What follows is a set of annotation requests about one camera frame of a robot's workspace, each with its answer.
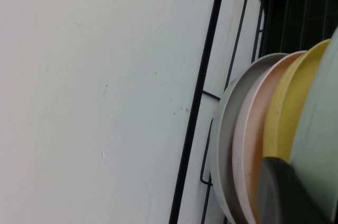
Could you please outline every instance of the pink plate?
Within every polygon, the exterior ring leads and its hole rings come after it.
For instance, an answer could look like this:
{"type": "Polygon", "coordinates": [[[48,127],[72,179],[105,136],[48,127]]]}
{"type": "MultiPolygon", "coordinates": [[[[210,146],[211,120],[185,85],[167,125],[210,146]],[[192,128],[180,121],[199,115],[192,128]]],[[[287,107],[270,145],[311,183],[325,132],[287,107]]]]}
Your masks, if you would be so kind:
{"type": "Polygon", "coordinates": [[[239,203],[249,224],[258,222],[256,191],[266,112],[281,76],[288,65],[303,53],[292,53],[265,71],[250,88],[238,114],[232,146],[232,169],[239,203]]]}

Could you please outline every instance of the white plate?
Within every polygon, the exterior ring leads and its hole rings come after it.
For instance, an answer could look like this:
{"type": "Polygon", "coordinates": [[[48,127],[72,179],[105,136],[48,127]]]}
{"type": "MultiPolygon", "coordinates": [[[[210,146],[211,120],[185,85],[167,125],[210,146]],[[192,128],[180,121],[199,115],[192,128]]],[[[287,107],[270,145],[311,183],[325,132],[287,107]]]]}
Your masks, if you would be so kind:
{"type": "Polygon", "coordinates": [[[295,134],[290,164],[332,221],[338,200],[338,31],[318,66],[295,134]]]}
{"type": "Polygon", "coordinates": [[[274,53],[257,60],[225,90],[213,119],[210,133],[210,172],[218,203],[228,220],[246,223],[232,174],[232,138],[238,112],[252,84],[287,54],[274,53]]]}

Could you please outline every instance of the stack of plates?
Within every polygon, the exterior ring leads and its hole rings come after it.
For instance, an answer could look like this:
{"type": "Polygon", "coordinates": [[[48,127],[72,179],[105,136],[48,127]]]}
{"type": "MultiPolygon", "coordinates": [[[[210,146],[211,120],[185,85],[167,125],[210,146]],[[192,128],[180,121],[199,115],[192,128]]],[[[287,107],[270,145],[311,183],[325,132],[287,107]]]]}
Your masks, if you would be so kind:
{"type": "Polygon", "coordinates": [[[234,223],[258,223],[263,156],[291,163],[333,220],[338,201],[338,33],[309,51],[253,63],[224,92],[210,134],[219,205],[234,223]]]}

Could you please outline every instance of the black plastic tray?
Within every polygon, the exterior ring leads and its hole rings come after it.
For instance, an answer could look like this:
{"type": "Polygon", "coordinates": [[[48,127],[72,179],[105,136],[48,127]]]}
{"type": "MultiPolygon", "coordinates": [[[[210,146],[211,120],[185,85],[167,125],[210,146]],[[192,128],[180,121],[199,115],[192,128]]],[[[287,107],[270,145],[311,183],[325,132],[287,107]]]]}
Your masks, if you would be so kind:
{"type": "Polygon", "coordinates": [[[264,31],[259,57],[308,50],[338,26],[338,0],[261,0],[264,31]]]}

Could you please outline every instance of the dish rack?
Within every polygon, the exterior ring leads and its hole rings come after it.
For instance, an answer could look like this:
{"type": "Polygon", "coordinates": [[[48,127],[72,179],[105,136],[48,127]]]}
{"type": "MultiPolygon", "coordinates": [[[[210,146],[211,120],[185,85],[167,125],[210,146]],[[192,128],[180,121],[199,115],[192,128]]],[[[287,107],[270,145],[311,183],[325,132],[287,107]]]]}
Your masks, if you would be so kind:
{"type": "MultiPolygon", "coordinates": [[[[307,50],[322,40],[330,38],[338,26],[338,0],[260,0],[258,22],[256,27],[255,41],[251,55],[251,63],[256,58],[260,58],[266,54],[275,52],[291,53],[297,50],[307,50]],[[264,23],[261,27],[262,16],[264,12],[264,23]]],[[[219,10],[222,0],[214,0],[212,13],[210,16],[208,32],[206,34],[204,50],[201,59],[201,65],[196,82],[191,113],[186,131],[186,137],[183,146],[182,158],[180,162],[179,173],[177,175],[176,187],[172,203],[170,224],[176,224],[179,218],[180,205],[183,195],[184,182],[189,163],[191,146],[193,143],[196,121],[199,113],[199,107],[202,95],[207,95],[216,101],[220,98],[212,93],[203,90],[206,71],[211,53],[213,38],[217,25],[219,10]]],[[[229,71],[227,74],[227,88],[232,66],[236,56],[237,46],[241,34],[244,15],[246,12],[248,0],[244,0],[240,22],[238,26],[237,36],[231,56],[229,71]]],[[[204,168],[206,156],[208,154],[210,130],[212,121],[210,122],[209,133],[206,139],[206,145],[201,166],[200,181],[207,186],[205,202],[201,224],[204,224],[206,211],[208,209],[208,201],[210,189],[212,187],[212,179],[209,174],[208,180],[204,179],[204,168]]]]}

